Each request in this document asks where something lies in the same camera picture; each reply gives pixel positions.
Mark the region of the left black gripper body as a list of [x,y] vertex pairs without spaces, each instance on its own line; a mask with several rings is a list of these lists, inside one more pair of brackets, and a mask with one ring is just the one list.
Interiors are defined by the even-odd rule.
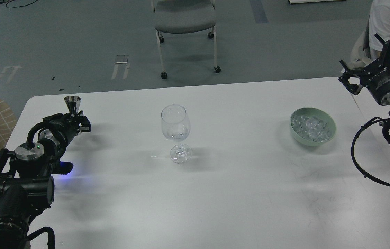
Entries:
[[63,116],[63,123],[39,124],[38,142],[44,146],[48,156],[62,156],[67,146],[77,135],[76,116]]

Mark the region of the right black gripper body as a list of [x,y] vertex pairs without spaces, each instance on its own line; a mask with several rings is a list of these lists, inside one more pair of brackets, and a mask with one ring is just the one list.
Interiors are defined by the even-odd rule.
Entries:
[[387,95],[390,93],[390,60],[374,60],[365,68],[366,75],[360,77],[360,84],[366,87],[378,105],[389,105]]

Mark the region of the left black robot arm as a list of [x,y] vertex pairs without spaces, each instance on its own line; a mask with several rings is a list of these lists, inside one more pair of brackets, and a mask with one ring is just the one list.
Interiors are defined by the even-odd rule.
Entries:
[[15,150],[0,150],[0,249],[28,249],[43,233],[47,247],[56,247],[51,227],[30,233],[30,225],[53,203],[53,175],[73,169],[71,162],[61,161],[68,145],[81,132],[90,131],[83,111],[58,113],[33,126],[26,142]]

